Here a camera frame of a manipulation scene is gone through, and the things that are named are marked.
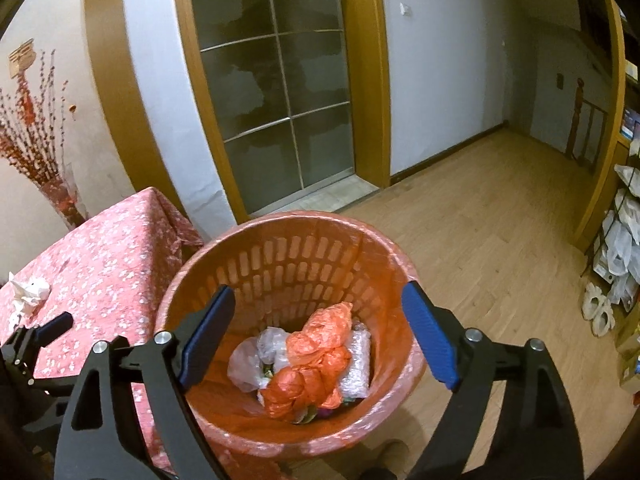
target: orange plastic bag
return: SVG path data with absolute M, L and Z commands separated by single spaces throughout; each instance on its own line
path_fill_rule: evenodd
M 292 366 L 307 364 L 325 351 L 344 345 L 351 331 L 353 305 L 343 301 L 316 310 L 300 332 L 287 337 L 287 358 Z
M 351 359 L 344 343 L 351 330 L 351 303 L 315 311 L 300 332 L 287 338 L 283 368 L 261 390 L 264 409 L 271 418 L 293 422 L 306 409 L 334 409 L 342 403 L 337 381 Z

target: basket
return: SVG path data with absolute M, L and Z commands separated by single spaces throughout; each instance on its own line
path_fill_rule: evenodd
M 409 395 L 425 361 L 402 314 L 400 295 L 417 273 L 372 227 L 335 214 L 272 214 L 223 234 L 178 272 L 162 299 L 156 332 L 205 306 L 218 285 L 234 288 L 236 314 L 207 371 L 187 399 L 206 439 L 233 452 L 300 459 L 352 446 Z M 255 393 L 226 376 L 229 356 L 267 326 L 299 330 L 318 308 L 353 303 L 372 335 L 370 394 L 327 420 L 295 426 L 264 413 Z

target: trash bin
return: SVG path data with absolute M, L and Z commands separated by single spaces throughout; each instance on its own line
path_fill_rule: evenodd
M 188 401 L 211 443 L 280 459 L 352 446 L 406 399 L 425 361 L 402 314 L 402 287 L 417 279 L 408 257 L 371 226 L 339 215 L 288 212 L 255 219 L 213 240 L 178 272 L 158 311 L 156 332 L 172 330 L 204 307 L 222 283 L 233 287 L 236 314 Z M 350 409 L 305 425 L 268 418 L 255 393 L 226 376 L 229 356 L 267 326 L 300 330 L 318 308 L 353 303 L 372 336 L 370 394 Z

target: glass door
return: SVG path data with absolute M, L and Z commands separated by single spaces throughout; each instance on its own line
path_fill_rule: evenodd
M 340 0 L 192 0 L 220 133 L 247 212 L 353 173 Z

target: silver bolt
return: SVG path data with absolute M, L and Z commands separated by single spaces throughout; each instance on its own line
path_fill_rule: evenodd
M 482 332 L 477 328 L 469 328 L 465 332 L 465 337 L 472 343 L 477 343 L 482 340 Z
M 540 339 L 532 339 L 529 341 L 529 346 L 536 352 L 542 352 L 545 349 L 545 344 Z
M 172 335 L 171 332 L 167 332 L 166 330 L 162 330 L 162 332 L 158 332 L 154 336 L 154 341 L 156 344 L 163 345 L 171 341 Z
M 101 354 L 102 352 L 104 352 L 107 348 L 108 348 L 109 344 L 106 341 L 98 341 L 95 345 L 94 345 L 94 352 L 97 354 Z

